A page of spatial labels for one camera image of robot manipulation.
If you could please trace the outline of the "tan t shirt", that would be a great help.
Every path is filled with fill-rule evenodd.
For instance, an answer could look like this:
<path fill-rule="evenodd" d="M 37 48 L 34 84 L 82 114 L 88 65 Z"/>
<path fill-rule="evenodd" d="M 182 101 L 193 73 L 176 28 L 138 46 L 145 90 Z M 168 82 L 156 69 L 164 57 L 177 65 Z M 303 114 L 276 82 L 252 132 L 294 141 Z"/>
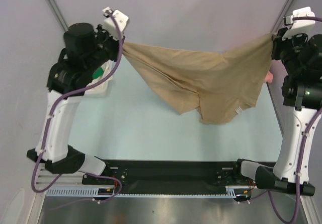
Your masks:
<path fill-rule="evenodd" d="M 205 124 L 224 124 L 254 108 L 271 67 L 273 35 L 225 52 L 126 42 L 123 55 L 177 113 L 197 110 Z"/>

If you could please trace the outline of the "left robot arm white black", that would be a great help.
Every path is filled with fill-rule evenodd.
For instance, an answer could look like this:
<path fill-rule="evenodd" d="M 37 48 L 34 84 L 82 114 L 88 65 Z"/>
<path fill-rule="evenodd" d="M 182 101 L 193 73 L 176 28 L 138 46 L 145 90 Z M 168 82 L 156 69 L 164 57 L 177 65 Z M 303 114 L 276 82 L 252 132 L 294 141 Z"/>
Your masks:
<path fill-rule="evenodd" d="M 43 136 L 27 157 L 44 163 L 52 174 L 90 172 L 99 183 L 107 183 L 111 171 L 104 161 L 89 157 L 68 144 L 76 110 L 88 90 L 102 85 L 114 74 L 122 57 L 123 32 L 114 26 L 77 23 L 68 28 L 65 47 L 49 72 L 48 106 Z"/>

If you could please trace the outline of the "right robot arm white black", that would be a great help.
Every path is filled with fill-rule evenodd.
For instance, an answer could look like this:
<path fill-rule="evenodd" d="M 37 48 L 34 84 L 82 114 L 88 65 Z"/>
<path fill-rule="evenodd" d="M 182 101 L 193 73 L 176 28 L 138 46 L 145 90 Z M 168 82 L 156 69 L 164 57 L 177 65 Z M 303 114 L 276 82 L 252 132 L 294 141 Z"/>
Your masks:
<path fill-rule="evenodd" d="M 308 162 L 316 125 L 321 118 L 321 35 L 306 33 L 286 36 L 282 28 L 273 36 L 271 58 L 280 60 L 287 75 L 282 85 L 287 119 L 278 160 L 274 167 L 239 159 L 232 179 L 244 184 L 255 181 L 259 189 L 313 196 Z"/>

